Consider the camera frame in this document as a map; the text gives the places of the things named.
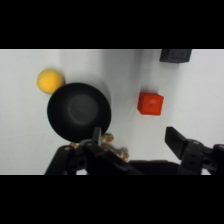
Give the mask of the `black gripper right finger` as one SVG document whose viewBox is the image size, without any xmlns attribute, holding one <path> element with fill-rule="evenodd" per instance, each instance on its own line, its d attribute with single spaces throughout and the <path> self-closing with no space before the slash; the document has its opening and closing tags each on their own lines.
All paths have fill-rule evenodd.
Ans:
<svg viewBox="0 0 224 224">
<path fill-rule="evenodd" d="M 173 127 L 167 127 L 165 143 L 181 161 L 178 175 L 224 175 L 224 144 L 206 147 L 194 139 L 187 139 Z"/>
</svg>

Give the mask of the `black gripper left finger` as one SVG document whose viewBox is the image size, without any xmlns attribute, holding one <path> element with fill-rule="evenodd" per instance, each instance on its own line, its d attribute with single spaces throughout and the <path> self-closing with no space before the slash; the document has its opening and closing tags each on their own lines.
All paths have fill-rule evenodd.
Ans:
<svg viewBox="0 0 224 224">
<path fill-rule="evenodd" d="M 59 147 L 45 174 L 76 175 L 85 170 L 89 175 L 141 175 L 111 151 L 104 151 L 100 138 L 101 128 L 96 127 L 92 138 L 82 140 L 76 149 L 69 145 Z"/>
</svg>

